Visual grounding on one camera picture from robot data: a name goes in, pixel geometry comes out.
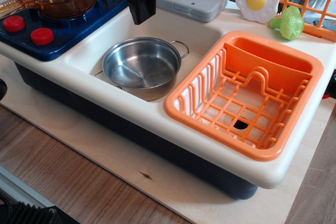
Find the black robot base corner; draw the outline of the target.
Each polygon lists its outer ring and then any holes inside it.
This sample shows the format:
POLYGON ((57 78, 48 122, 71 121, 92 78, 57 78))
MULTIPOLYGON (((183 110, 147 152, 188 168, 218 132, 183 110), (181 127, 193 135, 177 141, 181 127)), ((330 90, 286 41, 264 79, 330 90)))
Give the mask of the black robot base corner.
POLYGON ((79 221, 43 197, 10 195, 1 190, 1 223, 79 224, 79 221))

